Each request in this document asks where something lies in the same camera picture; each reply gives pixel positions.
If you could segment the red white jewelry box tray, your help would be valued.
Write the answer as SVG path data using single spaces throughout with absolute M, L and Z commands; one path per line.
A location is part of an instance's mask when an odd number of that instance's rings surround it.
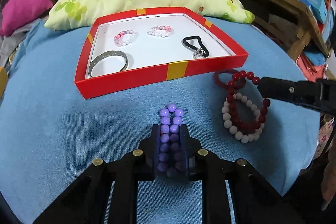
M 123 51 L 125 71 L 88 77 L 93 58 Z M 187 8 L 138 9 L 97 18 L 82 47 L 75 85 L 85 99 L 138 86 L 242 67 L 248 53 L 208 19 Z

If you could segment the wooden shelf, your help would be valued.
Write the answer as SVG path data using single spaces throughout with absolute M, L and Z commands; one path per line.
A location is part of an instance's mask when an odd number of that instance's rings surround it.
M 284 47 L 293 60 L 297 60 L 303 50 L 314 43 L 319 51 L 328 57 L 329 51 L 311 10 L 299 0 L 240 0 L 243 6 L 251 11 L 256 19 L 254 25 L 272 34 Z M 270 15 L 276 15 L 294 24 L 294 39 L 285 41 L 288 31 L 278 30 L 274 24 L 268 22 Z

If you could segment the blue bed cover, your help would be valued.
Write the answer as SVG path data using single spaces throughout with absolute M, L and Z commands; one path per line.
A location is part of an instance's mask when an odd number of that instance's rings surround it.
M 74 83 L 88 28 L 52 31 L 37 21 L 20 45 L 1 100 L 1 194 L 32 223 L 93 159 L 135 149 L 174 103 L 190 134 L 226 160 L 248 160 L 281 194 L 315 154 L 318 112 L 272 101 L 258 141 L 242 144 L 222 124 L 226 97 L 212 74 L 85 100 Z

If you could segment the silver metal bangle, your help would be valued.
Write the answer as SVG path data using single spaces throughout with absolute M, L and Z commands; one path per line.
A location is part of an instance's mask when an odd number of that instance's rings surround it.
M 95 58 L 89 64 L 88 77 L 108 75 L 125 71 L 128 67 L 129 60 L 123 51 L 105 51 Z

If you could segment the orange open box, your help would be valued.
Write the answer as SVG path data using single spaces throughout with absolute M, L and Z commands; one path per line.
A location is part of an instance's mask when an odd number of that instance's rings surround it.
M 0 67 L 0 98 L 2 97 L 8 83 L 8 75 L 4 67 Z

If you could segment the green floral pillow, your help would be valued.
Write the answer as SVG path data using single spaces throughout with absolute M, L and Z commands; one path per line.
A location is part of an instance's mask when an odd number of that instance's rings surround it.
M 201 16 L 251 24 L 255 16 L 239 0 L 58 0 L 50 9 L 45 27 L 71 30 L 91 26 L 102 16 L 158 7 L 185 7 Z

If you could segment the grey blanket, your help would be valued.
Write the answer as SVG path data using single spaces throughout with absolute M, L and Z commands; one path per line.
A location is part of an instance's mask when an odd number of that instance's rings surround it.
M 5 67 L 10 55 L 17 49 L 18 45 L 25 39 L 27 33 L 41 20 L 37 19 L 16 29 L 10 36 L 1 36 L 1 67 Z

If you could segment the magenta pillow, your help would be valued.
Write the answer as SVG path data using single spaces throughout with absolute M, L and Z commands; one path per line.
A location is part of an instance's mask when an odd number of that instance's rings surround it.
M 51 0 L 8 0 L 2 9 L 1 35 L 10 36 L 16 29 L 34 21 L 52 6 Z

